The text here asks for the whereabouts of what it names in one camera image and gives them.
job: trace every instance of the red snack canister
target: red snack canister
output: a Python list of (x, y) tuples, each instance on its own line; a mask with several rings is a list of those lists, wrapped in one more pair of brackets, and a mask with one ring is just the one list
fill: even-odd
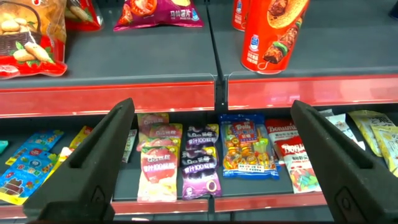
[(250, 1), (251, 0), (234, 0), (234, 7), (232, 12), (232, 26), (239, 31), (244, 31), (246, 28)]
[(242, 65), (261, 74), (284, 71), (289, 64), (309, 2), (251, 0)]

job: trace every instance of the purple candy bag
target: purple candy bag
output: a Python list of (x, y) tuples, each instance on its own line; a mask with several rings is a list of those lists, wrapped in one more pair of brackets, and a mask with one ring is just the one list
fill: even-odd
[(219, 136), (218, 124), (204, 128), (190, 126), (185, 150), (182, 152), (182, 199), (191, 200), (205, 194), (221, 196), (217, 176), (218, 157), (215, 142)]
[(193, 0), (125, 0), (113, 31), (153, 27), (159, 24), (203, 27)]

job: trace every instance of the red shelf edge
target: red shelf edge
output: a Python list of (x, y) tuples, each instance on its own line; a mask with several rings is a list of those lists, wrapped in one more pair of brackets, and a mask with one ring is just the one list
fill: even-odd
[[(170, 203), (113, 202), (112, 207), (116, 215), (207, 212), (208, 201), (198, 199)], [(14, 218), (26, 218), (21, 205), (0, 206), (0, 219)]]
[(242, 210), (291, 208), (317, 205), (326, 205), (326, 200), (321, 192), (216, 198), (215, 212), (234, 212)]
[(0, 118), (106, 114), (129, 97), (136, 113), (214, 110), (215, 82), (0, 89)]
[(229, 110), (398, 103), (398, 74), (228, 81)]

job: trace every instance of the store shelf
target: store shelf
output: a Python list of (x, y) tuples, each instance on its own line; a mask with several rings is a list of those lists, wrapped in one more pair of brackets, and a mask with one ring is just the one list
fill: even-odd
[(204, 28), (113, 32), (123, 1), (101, 1), (101, 31), (68, 33), (64, 76), (0, 81), (0, 117), (105, 114), (127, 97), (137, 112), (213, 110), (215, 56), (197, 2)]
[(259, 75), (240, 62), (244, 33), (230, 1), (208, 6), (230, 110), (398, 102), (394, 0), (314, 0), (286, 71)]

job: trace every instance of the blue candy bag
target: blue candy bag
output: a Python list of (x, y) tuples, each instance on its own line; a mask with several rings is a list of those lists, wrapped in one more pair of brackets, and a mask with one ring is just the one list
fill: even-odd
[(0, 177), (0, 199), (22, 205), (44, 182), (57, 155), (33, 149), (24, 152)]
[(280, 165), (268, 144), (261, 114), (221, 114), (223, 176), (245, 179), (279, 179)]
[(17, 149), (14, 155), (6, 161), (6, 164), (11, 166), (23, 153), (29, 152), (33, 149), (40, 149), (43, 151), (51, 150), (62, 135), (63, 131), (60, 130), (40, 131), (33, 134)]

